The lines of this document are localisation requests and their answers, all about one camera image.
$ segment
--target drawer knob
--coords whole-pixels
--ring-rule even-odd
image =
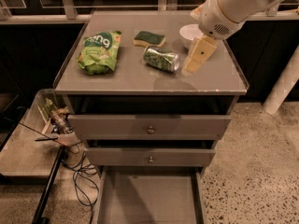
[[[152,126],[149,126],[148,134],[153,134],[153,133],[155,133],[155,129]]]
[[[149,157],[148,163],[153,163],[153,158],[151,156]]]

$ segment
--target green chip bag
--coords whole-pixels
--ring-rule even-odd
[[[83,49],[76,61],[80,68],[89,75],[114,71],[120,43],[120,31],[102,32],[86,37],[83,40]]]

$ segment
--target white pole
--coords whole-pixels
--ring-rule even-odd
[[[286,68],[281,73],[277,83],[263,103],[263,109],[269,114],[275,114],[299,79],[299,46],[290,58]]]

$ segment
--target wire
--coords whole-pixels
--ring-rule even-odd
[[[91,199],[88,197],[88,195],[83,191],[82,187],[79,186],[78,178],[81,177],[81,178],[85,179],[86,181],[90,182],[91,183],[91,188],[96,189],[96,192],[97,192],[96,194],[97,195],[98,195],[100,190],[99,190],[98,186],[96,185],[96,183],[89,178],[89,176],[93,176],[93,175],[96,174],[96,171],[92,172],[92,173],[89,172],[89,171],[95,170],[95,167],[91,164],[87,164],[87,165],[84,166],[83,164],[84,164],[85,158],[86,158],[86,153],[83,152],[81,160],[75,166],[69,166],[65,161],[63,161],[63,163],[64,163],[64,166],[67,169],[74,171],[73,181],[74,181],[75,192],[76,192],[78,201],[84,206],[91,207],[90,223],[92,223],[93,215],[94,215],[93,208],[94,208],[94,206],[97,202],[97,197],[92,202]],[[80,198],[79,194],[81,194],[83,196],[83,198],[85,198],[85,202],[83,201],[82,198]]]
[[[39,132],[39,131],[31,128],[31,127],[29,127],[28,125],[25,125],[24,123],[19,122],[19,124],[22,125],[23,127],[27,128],[27,129],[35,132],[35,133],[39,133],[40,135],[43,135],[46,138],[50,138],[50,137],[46,136],[45,134],[43,134],[43,133],[41,133],[41,132]],[[73,145],[66,146],[65,144],[63,144],[63,143],[61,143],[61,142],[59,142],[57,140],[51,140],[51,141],[56,142],[56,143],[60,144],[61,146],[66,147],[65,156],[67,156],[68,152],[70,152],[72,154],[79,154],[80,148],[79,148],[78,144],[82,143],[81,141],[79,141],[79,142],[76,142]],[[72,150],[73,147],[77,147],[78,150],[76,152],[73,151]],[[95,206],[95,204],[97,202],[97,196],[98,196],[98,193],[99,193],[100,189],[98,188],[98,186],[96,185],[96,183],[90,179],[91,176],[97,174],[97,172],[95,170],[95,167],[94,167],[94,165],[91,165],[91,164],[87,164],[87,165],[84,166],[85,158],[86,158],[86,153],[85,153],[85,151],[83,151],[82,157],[81,157],[80,161],[78,162],[78,164],[76,164],[74,166],[69,166],[65,160],[62,160],[62,164],[63,164],[63,166],[65,168],[67,168],[67,169],[69,169],[69,170],[71,170],[71,171],[74,172],[73,173],[73,182],[74,182],[74,186],[75,186],[76,196],[78,198],[78,201],[82,205],[91,207],[90,223],[92,223],[92,221],[93,221],[93,215],[94,215],[93,208],[94,208],[94,206]],[[95,198],[95,200],[93,202],[88,197],[88,195],[83,191],[83,189],[78,185],[78,178],[79,177],[81,177],[84,180],[90,182],[91,188],[96,189],[96,192],[97,192],[96,194],[97,195],[96,195],[96,198]],[[83,195],[83,197],[85,197],[85,199],[87,200],[86,203],[79,197],[79,193],[81,193],[81,195]]]

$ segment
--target cabinet top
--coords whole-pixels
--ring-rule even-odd
[[[134,46],[140,31],[165,35],[163,49],[179,54],[180,67],[188,51],[180,42],[179,29],[196,23],[190,11],[95,11],[71,59],[62,69],[55,90],[59,94],[115,95],[243,95],[248,83],[227,44],[218,41],[214,54],[190,77],[166,73],[143,61],[143,47]],[[114,72],[87,75],[76,58],[82,50],[84,37],[100,32],[119,30],[121,45]]]

